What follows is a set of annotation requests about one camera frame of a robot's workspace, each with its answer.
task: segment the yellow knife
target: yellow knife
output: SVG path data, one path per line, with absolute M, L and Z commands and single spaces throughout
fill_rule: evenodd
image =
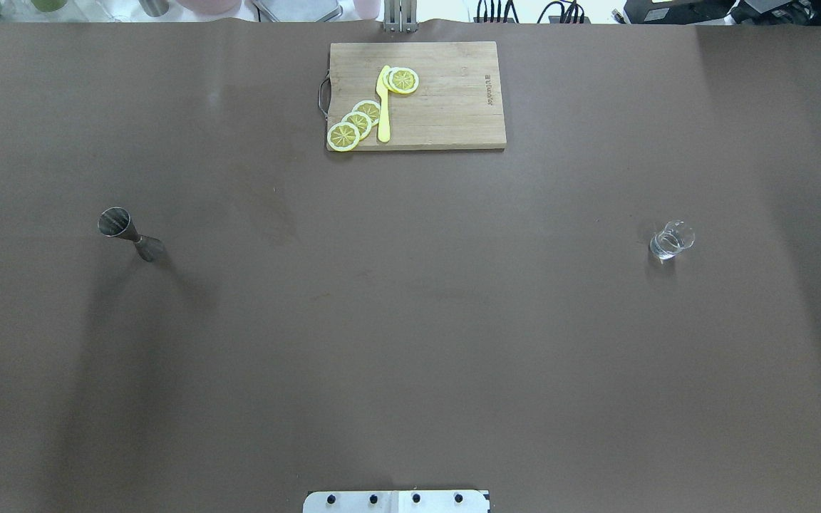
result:
M 388 66 L 383 66 L 382 71 L 378 72 L 378 79 L 376 81 L 376 94 L 378 94 L 379 110 L 378 110 L 378 130 L 376 136 L 382 143 L 387 143 L 391 140 L 391 124 L 388 124 L 388 87 L 385 85 L 385 75 L 388 74 Z

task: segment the black cable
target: black cable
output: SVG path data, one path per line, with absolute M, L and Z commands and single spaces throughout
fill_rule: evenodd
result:
M 509 9 L 512 9 L 512 15 L 515 17 L 515 23 L 518 23 L 518 11 L 515 10 L 515 0 L 508 0 L 508 2 L 505 3 L 505 16 L 502 17 L 502 22 L 509 22 Z
M 554 6 L 554 4 L 559 6 L 559 19 L 563 19 L 563 14 L 566 13 L 566 6 L 562 3 L 561 0 L 553 0 L 553 2 L 547 4 L 547 6 L 544 7 L 544 10 L 540 12 L 540 16 L 537 17 L 537 23 L 540 23 L 541 20 L 544 19 L 544 14 L 546 14 L 547 10 L 550 9 L 550 6 Z
M 583 24 L 584 23 L 584 7 L 581 4 L 576 4 L 577 8 L 574 11 L 574 18 L 572 23 Z
M 781 13 L 781 16 L 776 16 L 776 17 L 778 19 L 780 19 L 782 21 L 782 23 L 785 23 L 785 24 L 788 24 L 788 25 L 794 25 L 794 19 L 791 17 L 791 13 L 788 13 L 788 11 L 786 11 L 784 9 L 779 9 L 779 12 Z
M 796 14 L 800 14 L 799 18 L 794 18 L 796 25 L 807 25 L 807 21 L 809 21 L 809 14 L 807 14 L 807 9 L 804 9 L 804 6 L 801 6 L 801 4 L 791 4 L 791 7 L 792 10 L 796 12 Z

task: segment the metal jigger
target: metal jigger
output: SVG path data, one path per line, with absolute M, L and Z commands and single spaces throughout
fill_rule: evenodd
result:
M 100 233 L 107 237 L 130 240 L 134 243 L 138 256 L 145 262 L 153 262 L 167 251 L 159 238 L 141 236 L 131 223 L 128 210 L 122 207 L 105 209 L 100 215 L 100 221 L 97 221 L 97 228 L 100 228 Z

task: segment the brown table surface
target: brown table surface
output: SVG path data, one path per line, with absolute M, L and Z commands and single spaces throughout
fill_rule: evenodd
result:
M 0 511 L 821 512 L 821 28 L 379 30 L 0 26 Z M 454 40 L 508 149 L 324 149 L 329 43 Z

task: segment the clear glass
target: clear glass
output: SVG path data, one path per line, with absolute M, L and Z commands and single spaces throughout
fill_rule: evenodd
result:
M 660 260 L 673 259 L 684 249 L 693 247 L 695 232 L 693 227 L 682 221 L 670 221 L 664 230 L 655 234 L 649 243 L 649 249 Z

